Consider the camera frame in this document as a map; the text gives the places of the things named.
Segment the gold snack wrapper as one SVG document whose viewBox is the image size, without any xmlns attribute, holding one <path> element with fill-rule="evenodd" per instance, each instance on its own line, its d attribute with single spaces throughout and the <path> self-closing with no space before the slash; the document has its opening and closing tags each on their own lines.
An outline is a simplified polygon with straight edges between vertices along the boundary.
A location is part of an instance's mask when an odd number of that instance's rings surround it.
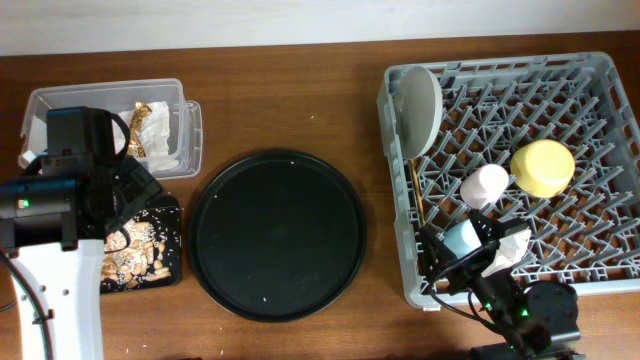
<svg viewBox="0 0 640 360">
<path fill-rule="evenodd" d="M 146 156 L 140 134 L 142 131 L 142 125 L 147 116 L 152 113 L 151 108 L 142 102 L 137 102 L 131 117 L 130 123 L 130 140 L 128 143 L 127 154 L 137 158 L 143 158 Z"/>
</svg>

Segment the wooden chopstick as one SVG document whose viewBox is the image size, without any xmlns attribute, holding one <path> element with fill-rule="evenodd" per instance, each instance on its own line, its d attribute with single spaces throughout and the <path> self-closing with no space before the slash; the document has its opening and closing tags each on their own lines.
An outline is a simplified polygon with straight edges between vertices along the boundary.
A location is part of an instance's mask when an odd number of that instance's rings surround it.
<svg viewBox="0 0 640 360">
<path fill-rule="evenodd" d="M 426 218 L 424 214 L 423 202 L 422 202 L 422 193 L 420 188 L 420 181 L 416 171 L 416 164 L 414 159 L 409 160 L 409 168 L 412 177 L 412 183 L 414 187 L 415 199 L 416 199 L 416 207 L 419 213 L 419 221 L 420 226 L 424 226 L 426 224 Z"/>
</svg>

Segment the light blue plastic cup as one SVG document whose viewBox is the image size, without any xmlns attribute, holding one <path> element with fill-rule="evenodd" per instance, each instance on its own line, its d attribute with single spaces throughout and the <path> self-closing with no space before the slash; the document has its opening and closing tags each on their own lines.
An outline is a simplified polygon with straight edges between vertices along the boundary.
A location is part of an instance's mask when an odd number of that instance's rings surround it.
<svg viewBox="0 0 640 360">
<path fill-rule="evenodd" d="M 444 236 L 443 244 L 457 258 L 463 258 L 482 246 L 481 240 L 469 219 L 449 229 Z"/>
</svg>

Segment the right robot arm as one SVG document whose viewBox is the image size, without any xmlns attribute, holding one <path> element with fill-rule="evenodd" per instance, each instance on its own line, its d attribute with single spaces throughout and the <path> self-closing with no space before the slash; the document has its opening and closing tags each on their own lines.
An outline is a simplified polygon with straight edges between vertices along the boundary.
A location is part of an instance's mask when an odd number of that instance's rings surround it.
<svg viewBox="0 0 640 360">
<path fill-rule="evenodd" d="M 472 348 L 472 359 L 586 357 L 573 349 L 581 338 L 576 290 L 550 281 L 521 286 L 512 276 L 531 237 L 525 220 L 501 222 L 472 210 L 443 238 L 426 225 L 418 237 L 428 295 L 504 338 L 499 344 Z"/>
</svg>

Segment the pink plastic cup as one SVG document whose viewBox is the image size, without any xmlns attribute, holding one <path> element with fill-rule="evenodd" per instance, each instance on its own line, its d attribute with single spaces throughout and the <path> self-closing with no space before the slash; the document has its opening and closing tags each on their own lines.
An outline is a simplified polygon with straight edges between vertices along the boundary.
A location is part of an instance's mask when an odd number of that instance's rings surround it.
<svg viewBox="0 0 640 360">
<path fill-rule="evenodd" d="M 460 196 L 471 209 L 495 203 L 509 184 L 509 174 L 496 164 L 487 164 L 469 175 L 460 186 Z"/>
</svg>

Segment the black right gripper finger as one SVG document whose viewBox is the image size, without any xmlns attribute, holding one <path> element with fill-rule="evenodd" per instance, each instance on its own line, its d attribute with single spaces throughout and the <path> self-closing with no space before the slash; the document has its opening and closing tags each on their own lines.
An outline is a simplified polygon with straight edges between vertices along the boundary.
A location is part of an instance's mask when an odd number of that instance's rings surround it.
<svg viewBox="0 0 640 360">
<path fill-rule="evenodd" d="M 502 224 L 483 215 L 478 210 L 470 210 L 468 219 L 482 244 L 498 241 L 502 238 Z"/>
<path fill-rule="evenodd" d="M 439 240 L 427 225 L 419 229 L 423 247 L 422 261 L 427 273 L 448 273 L 456 265 L 457 256 Z"/>
</svg>

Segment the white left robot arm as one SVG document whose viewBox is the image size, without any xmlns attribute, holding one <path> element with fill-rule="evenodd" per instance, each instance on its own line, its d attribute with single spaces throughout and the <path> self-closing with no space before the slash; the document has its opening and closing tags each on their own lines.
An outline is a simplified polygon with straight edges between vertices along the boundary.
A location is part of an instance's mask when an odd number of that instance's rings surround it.
<svg viewBox="0 0 640 360">
<path fill-rule="evenodd" d="M 1 186 L 1 262 L 25 359 L 101 359 L 104 244 L 163 192 L 134 158 L 46 158 Z"/>
</svg>

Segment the grey plate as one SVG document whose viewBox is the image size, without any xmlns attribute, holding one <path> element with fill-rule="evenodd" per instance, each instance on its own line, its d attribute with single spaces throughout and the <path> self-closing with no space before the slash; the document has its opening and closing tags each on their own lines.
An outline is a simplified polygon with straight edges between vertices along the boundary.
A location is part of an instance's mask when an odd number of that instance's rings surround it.
<svg viewBox="0 0 640 360">
<path fill-rule="evenodd" d="M 426 154 L 438 135 L 443 115 L 443 95 L 436 76 L 415 66 L 399 83 L 394 98 L 396 131 L 405 159 Z"/>
</svg>

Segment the white paper napkin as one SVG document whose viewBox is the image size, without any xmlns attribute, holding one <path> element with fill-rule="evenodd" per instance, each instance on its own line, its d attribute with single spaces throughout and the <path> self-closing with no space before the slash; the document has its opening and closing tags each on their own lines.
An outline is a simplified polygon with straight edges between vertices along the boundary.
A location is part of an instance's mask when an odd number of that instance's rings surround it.
<svg viewBox="0 0 640 360">
<path fill-rule="evenodd" d="M 126 143 L 125 137 L 118 125 L 114 126 L 113 136 L 115 150 L 119 152 L 127 145 L 127 153 L 136 158 L 144 158 L 148 165 L 148 171 L 152 174 L 170 170 L 179 165 L 175 158 L 169 158 L 170 147 L 170 110 L 165 102 L 147 103 L 150 113 L 142 119 L 140 129 L 135 131 L 138 142 L 134 136 Z"/>
</svg>

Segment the yellow plastic bowl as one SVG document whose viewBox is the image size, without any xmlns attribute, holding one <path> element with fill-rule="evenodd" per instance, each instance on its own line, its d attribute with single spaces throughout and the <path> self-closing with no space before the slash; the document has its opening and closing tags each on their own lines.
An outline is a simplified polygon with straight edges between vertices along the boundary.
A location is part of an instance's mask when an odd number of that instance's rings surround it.
<svg viewBox="0 0 640 360">
<path fill-rule="evenodd" d="M 524 192 L 538 198 L 551 198 L 568 187 L 575 173 L 575 160 L 560 142 L 537 140 L 515 152 L 510 171 Z"/>
</svg>

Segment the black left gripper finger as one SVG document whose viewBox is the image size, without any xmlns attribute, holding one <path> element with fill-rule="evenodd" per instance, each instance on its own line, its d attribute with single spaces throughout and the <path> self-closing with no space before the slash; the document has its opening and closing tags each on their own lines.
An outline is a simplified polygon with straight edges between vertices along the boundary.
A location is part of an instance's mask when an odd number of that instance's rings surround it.
<svg viewBox="0 0 640 360">
<path fill-rule="evenodd" d="M 107 233 L 119 231 L 128 221 L 144 210 L 163 193 L 163 188 L 151 188 L 125 192 L 115 190 L 115 215 L 107 219 Z"/>
<path fill-rule="evenodd" d="M 119 188 L 125 198 L 155 198 L 163 192 L 155 177 L 130 156 L 119 164 Z"/>
</svg>

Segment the food scraps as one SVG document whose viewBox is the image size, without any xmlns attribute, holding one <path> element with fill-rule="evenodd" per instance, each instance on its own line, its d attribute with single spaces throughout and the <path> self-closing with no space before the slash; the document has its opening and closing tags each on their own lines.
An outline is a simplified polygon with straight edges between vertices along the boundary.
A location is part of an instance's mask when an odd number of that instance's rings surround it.
<svg viewBox="0 0 640 360">
<path fill-rule="evenodd" d="M 107 236 L 100 278 L 102 293 L 159 285 L 170 280 L 169 229 L 160 214 L 143 210 L 124 227 Z"/>
</svg>

